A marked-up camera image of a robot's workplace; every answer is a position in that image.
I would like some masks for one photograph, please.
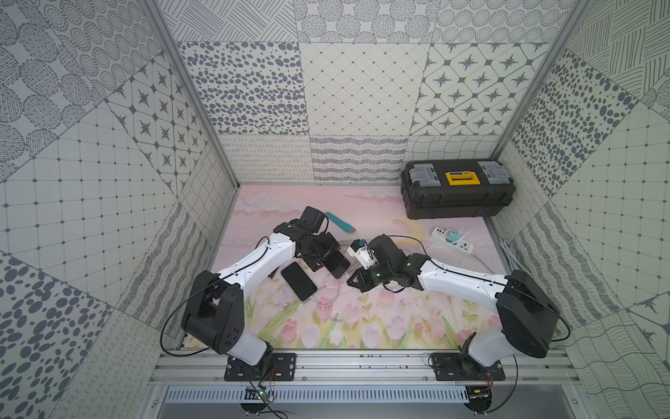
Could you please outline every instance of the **power strip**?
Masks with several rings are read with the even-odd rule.
[[[461,251],[464,251],[465,253],[468,253],[468,254],[472,255],[472,251],[474,250],[474,245],[471,242],[465,241],[465,240],[459,240],[456,244],[450,243],[446,239],[448,233],[449,233],[449,231],[447,231],[445,229],[435,227],[433,229],[433,233],[431,233],[431,236],[435,237],[436,239],[439,239],[440,241],[442,241],[443,243],[445,243],[447,245],[451,245],[451,246],[455,247],[456,249],[459,249]]]

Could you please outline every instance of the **black toolbox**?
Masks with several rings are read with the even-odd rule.
[[[400,174],[407,218],[491,217],[516,190],[504,167],[490,160],[409,162]]]

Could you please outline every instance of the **robotic arm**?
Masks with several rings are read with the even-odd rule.
[[[250,294],[294,257],[303,259],[313,271],[330,266],[330,258],[341,258],[339,244],[330,233],[315,234],[323,218],[323,213],[308,206],[300,219],[277,226],[266,243],[239,262],[216,274],[200,273],[192,292],[200,291],[188,301],[182,328],[217,353],[228,353],[245,362],[257,375],[266,374],[273,348],[245,330],[245,293]],[[546,356],[558,309],[525,272],[482,274],[419,253],[407,256],[386,235],[369,243],[354,241],[347,252],[362,264],[347,284],[361,292],[396,281],[404,287],[458,296],[498,314],[498,325],[473,333],[464,343],[464,369],[489,367],[516,353]]]

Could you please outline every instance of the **wall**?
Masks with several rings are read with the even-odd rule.
[[[232,183],[134,0],[6,1],[0,34],[0,416],[130,417]]]
[[[500,157],[518,190],[494,223],[601,418],[670,414],[669,24],[666,1],[594,0]]]
[[[487,158],[573,0],[159,1],[241,182]]]

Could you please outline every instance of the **phone screen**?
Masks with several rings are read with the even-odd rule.
[[[316,292],[316,285],[312,282],[304,270],[293,262],[281,271],[281,276],[289,284],[300,301],[305,301]]]
[[[351,263],[339,251],[334,251],[328,256],[328,259],[324,260],[324,266],[335,278],[339,278],[349,269]]]

